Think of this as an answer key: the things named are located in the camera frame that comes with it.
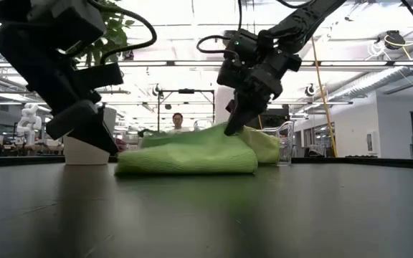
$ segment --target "white ceiling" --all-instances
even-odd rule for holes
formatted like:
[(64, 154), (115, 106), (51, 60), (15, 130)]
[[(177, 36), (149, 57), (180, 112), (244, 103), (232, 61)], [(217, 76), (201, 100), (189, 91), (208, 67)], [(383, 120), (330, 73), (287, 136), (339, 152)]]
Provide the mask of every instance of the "white ceiling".
[[(153, 46), (135, 51), (135, 60), (222, 60), (220, 54), (201, 54), (196, 50), (196, 43), (210, 34), (222, 34), (224, 30), (236, 29), (238, 11), (235, 0), (122, 0), (119, 5), (140, 14), (155, 26), (158, 41)], [(293, 10), (276, 1), (269, 4), (244, 7), (243, 27), (251, 32), (267, 29), (284, 19)], [(405, 7), (395, 4), (362, 4), (354, 6), (347, 2), (330, 15), (315, 33), (315, 49), (320, 60), (365, 60), (376, 59), (371, 48), (376, 37), (387, 30), (398, 29), (406, 35), (407, 42), (413, 42), (413, 17)], [(128, 30), (130, 44), (146, 41), (150, 37), (147, 28), (136, 22)], [(221, 42), (206, 42), (205, 49), (223, 49)], [(391, 59), (403, 56), (402, 51), (388, 51)], [(313, 60), (313, 48), (309, 42), (300, 55), (304, 60)], [(208, 69), (189, 67), (126, 67), (122, 69), (124, 85), (113, 87), (114, 90), (128, 90), (129, 95), (104, 95), (103, 101), (109, 102), (149, 102), (157, 101), (152, 96), (155, 85), (165, 90), (180, 88), (215, 90), (217, 88), (217, 68)], [(24, 84), (23, 78), (13, 73), (6, 75), (10, 80)], [(321, 72), (321, 82), (336, 82), (357, 75), (358, 72)], [(288, 72), (282, 79), (284, 92), (280, 99), (299, 99), (304, 96), (305, 86), (318, 85), (316, 72)], [(203, 102), (201, 105), (173, 104), (171, 110), (162, 107), (161, 117), (170, 118), (174, 112), (185, 114), (186, 125), (191, 126), (195, 119), (212, 115), (211, 95), (173, 94), (166, 102)], [(129, 123), (144, 123), (152, 126), (157, 123), (156, 112), (137, 105), (115, 105), (126, 113)], [(163, 121), (170, 126), (170, 119)]]

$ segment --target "man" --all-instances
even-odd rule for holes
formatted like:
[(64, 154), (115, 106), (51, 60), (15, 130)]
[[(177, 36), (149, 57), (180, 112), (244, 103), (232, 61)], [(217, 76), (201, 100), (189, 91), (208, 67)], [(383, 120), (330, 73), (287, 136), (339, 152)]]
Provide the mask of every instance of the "man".
[(167, 133), (183, 133), (189, 132), (189, 128), (182, 127), (183, 125), (183, 115), (181, 113), (174, 113), (173, 115), (173, 124), (175, 125), (174, 128)]

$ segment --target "green cloth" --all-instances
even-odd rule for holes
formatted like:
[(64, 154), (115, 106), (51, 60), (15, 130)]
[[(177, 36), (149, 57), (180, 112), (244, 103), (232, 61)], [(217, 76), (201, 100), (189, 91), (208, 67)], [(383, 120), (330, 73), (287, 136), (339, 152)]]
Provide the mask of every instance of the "green cloth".
[(258, 163), (278, 162), (277, 137), (252, 128), (226, 136), (224, 129), (145, 136), (140, 150), (119, 154), (115, 174), (254, 173)]

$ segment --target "black tabletop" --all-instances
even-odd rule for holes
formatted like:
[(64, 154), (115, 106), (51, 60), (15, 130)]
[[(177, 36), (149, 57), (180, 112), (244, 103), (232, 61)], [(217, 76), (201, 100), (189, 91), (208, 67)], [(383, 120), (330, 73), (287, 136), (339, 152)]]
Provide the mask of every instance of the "black tabletop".
[(116, 179), (113, 167), (0, 168), (0, 257), (413, 257), (412, 169)]

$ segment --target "white cylinder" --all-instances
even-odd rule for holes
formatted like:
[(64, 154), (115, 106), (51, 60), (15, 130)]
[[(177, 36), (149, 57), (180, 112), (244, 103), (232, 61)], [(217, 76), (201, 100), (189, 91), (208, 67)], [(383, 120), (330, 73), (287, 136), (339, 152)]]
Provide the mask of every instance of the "white cylinder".
[[(110, 133), (113, 133), (117, 111), (105, 108), (104, 122)], [(108, 164), (109, 153), (84, 143), (76, 138), (63, 137), (63, 153), (67, 165), (105, 165)]]
[(229, 120), (230, 115), (226, 110), (226, 106), (230, 100), (234, 99), (234, 89), (220, 85), (214, 94), (214, 123), (225, 123)]

